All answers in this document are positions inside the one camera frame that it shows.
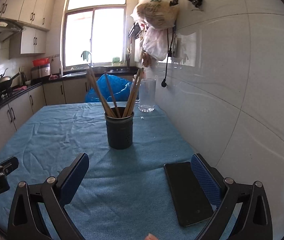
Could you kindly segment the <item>right hand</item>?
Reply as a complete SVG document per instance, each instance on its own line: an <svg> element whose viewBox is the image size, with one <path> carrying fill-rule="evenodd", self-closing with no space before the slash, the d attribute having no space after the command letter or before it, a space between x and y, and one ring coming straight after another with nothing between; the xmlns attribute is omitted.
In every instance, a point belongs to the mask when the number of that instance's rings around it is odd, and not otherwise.
<svg viewBox="0 0 284 240"><path fill-rule="evenodd" d="M157 237L155 237L153 234L149 233L144 240L159 240Z"/></svg>

